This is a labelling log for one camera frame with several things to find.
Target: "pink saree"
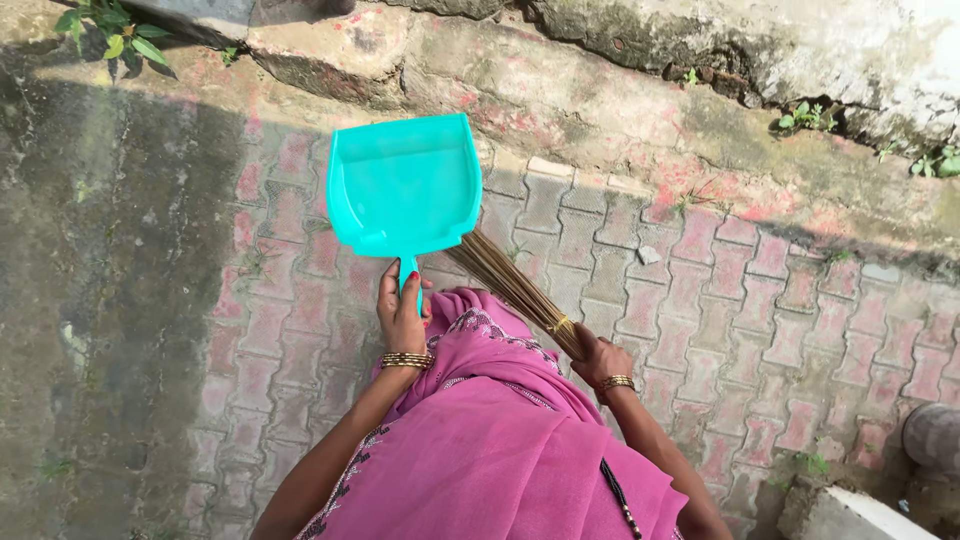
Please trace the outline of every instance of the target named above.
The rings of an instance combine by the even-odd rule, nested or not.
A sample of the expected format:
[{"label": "pink saree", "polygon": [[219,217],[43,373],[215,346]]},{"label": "pink saree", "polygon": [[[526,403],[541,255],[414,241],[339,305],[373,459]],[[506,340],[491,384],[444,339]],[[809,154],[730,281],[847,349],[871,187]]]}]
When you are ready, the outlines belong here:
[{"label": "pink saree", "polygon": [[602,458],[643,538],[681,538],[687,497],[611,436],[515,313],[472,289],[432,301],[435,366],[359,445],[297,540],[633,538]]}]

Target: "dustpan handle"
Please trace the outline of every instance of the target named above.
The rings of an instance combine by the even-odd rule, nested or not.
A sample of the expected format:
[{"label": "dustpan handle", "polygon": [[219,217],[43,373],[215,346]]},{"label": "dustpan handle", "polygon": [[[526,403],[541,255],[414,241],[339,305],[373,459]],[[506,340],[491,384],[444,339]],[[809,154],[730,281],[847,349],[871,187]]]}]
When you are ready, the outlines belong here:
[{"label": "dustpan handle", "polygon": [[[417,267],[417,258],[414,256],[400,257],[400,291],[403,290],[403,284],[407,282],[411,272],[419,271]],[[423,279],[420,278],[420,289],[417,291],[417,314],[423,316]]]}]

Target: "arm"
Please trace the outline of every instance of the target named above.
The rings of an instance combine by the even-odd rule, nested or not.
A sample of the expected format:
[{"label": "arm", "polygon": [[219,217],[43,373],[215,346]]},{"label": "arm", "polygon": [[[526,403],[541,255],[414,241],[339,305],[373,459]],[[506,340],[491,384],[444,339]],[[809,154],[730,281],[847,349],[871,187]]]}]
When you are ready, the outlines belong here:
[{"label": "arm", "polygon": [[[576,333],[584,346],[587,361],[571,362],[571,367],[590,387],[597,388],[613,375],[631,375],[633,359],[626,351],[606,338],[594,337],[579,323]],[[689,540],[732,540],[704,481],[643,407],[636,392],[629,386],[614,386],[597,397],[610,407],[627,446],[673,477],[670,485],[690,498],[677,516],[681,534]]]},{"label": "arm", "polygon": [[[424,354],[424,328],[431,319],[430,301],[423,299],[425,317],[421,319],[417,314],[420,275],[410,276],[403,285],[402,298],[398,298],[396,278],[399,271],[397,260],[380,280],[376,311],[387,350]],[[428,280],[423,281],[424,286],[431,284]],[[283,480],[257,521],[251,540],[290,540],[297,536],[323,509],[360,441],[380,424],[390,406],[419,374],[420,370],[414,367],[383,368],[340,422]]]}]

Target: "concrete floor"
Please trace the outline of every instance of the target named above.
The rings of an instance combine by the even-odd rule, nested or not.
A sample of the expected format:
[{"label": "concrete floor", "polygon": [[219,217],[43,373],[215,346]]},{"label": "concrete floor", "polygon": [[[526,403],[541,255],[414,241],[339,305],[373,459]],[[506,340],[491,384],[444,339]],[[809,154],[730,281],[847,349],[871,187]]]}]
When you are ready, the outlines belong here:
[{"label": "concrete floor", "polygon": [[[2,56],[4,537],[240,537],[381,350],[389,261],[336,242],[321,179],[333,129],[404,112],[282,85],[249,58],[167,55],[177,79],[145,67],[116,84],[54,40]],[[556,149],[477,143],[481,229],[635,353],[641,398],[737,538],[777,537],[784,483],[810,474],[797,452],[955,527],[928,496],[955,486],[915,477],[897,432],[916,405],[960,405],[958,289],[651,204],[655,184]],[[640,264],[641,243],[664,260]],[[470,283],[444,257],[422,266],[440,288]]]}]

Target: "straw broom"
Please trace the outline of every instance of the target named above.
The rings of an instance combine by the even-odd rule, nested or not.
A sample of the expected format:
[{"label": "straw broom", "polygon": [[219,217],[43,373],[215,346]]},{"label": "straw broom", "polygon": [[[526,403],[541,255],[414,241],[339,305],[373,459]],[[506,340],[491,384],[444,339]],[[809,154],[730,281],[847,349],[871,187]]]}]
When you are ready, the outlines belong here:
[{"label": "straw broom", "polygon": [[573,323],[483,233],[464,234],[461,244],[446,252],[490,292],[549,333],[571,359],[584,360]]}]

